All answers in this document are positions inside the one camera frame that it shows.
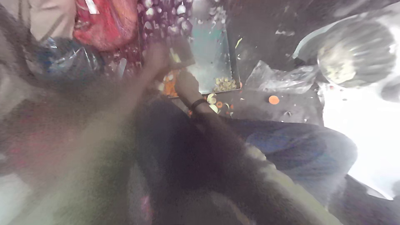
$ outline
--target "metal bowl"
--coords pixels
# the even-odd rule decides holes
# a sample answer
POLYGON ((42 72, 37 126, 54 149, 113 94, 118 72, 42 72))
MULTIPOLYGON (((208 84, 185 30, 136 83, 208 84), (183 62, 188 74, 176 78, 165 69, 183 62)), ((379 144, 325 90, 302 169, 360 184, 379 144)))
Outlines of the metal bowl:
POLYGON ((373 20, 348 19, 326 33, 318 51, 322 74, 343 87, 366 86, 386 78, 395 66, 396 43, 373 20))

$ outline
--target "bracelet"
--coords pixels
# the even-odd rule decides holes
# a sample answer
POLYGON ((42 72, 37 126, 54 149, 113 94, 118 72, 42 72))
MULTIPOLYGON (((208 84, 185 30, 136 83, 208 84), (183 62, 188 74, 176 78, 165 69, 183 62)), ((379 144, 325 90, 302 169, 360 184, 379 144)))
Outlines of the bracelet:
POLYGON ((192 106, 189 107, 189 109, 190 109, 191 111, 194 112, 194 110, 196 109, 196 107, 199 106, 199 105, 202 104, 202 103, 208 103, 208 102, 207 102, 207 100, 204 99, 204 98, 199 99, 199 100, 195 101, 195 102, 192 104, 192 106))

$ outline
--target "carrot slice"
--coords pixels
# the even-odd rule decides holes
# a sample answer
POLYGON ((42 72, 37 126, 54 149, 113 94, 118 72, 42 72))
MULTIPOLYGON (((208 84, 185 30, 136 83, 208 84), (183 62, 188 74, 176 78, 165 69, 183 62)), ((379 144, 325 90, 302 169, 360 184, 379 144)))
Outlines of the carrot slice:
POLYGON ((275 95, 272 95, 272 96, 269 97, 268 101, 271 104, 278 104, 279 103, 279 98, 277 96, 275 96, 275 95))
POLYGON ((215 104, 215 106, 217 106, 217 108, 222 108, 223 105, 224 105, 224 104, 223 104, 222 102, 217 102, 217 103, 215 104))

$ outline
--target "red bag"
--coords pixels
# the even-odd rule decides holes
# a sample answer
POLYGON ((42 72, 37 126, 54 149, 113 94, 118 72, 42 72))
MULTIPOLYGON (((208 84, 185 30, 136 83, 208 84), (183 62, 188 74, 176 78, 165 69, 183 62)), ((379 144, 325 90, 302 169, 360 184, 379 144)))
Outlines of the red bag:
POLYGON ((74 37, 100 51, 129 43, 138 33, 136 0, 76 0, 74 37))

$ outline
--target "jeans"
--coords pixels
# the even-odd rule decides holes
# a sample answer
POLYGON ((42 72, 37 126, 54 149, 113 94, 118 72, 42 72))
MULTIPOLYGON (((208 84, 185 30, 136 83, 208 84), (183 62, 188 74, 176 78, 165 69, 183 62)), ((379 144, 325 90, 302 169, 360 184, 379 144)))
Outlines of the jeans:
MULTIPOLYGON (((246 142, 258 147, 277 169, 302 185, 322 205, 354 164, 355 144, 345 135, 316 125, 223 119, 246 142)), ((150 187, 196 189, 217 179, 207 164, 207 138, 168 100, 147 102, 137 113, 137 158, 150 187)))

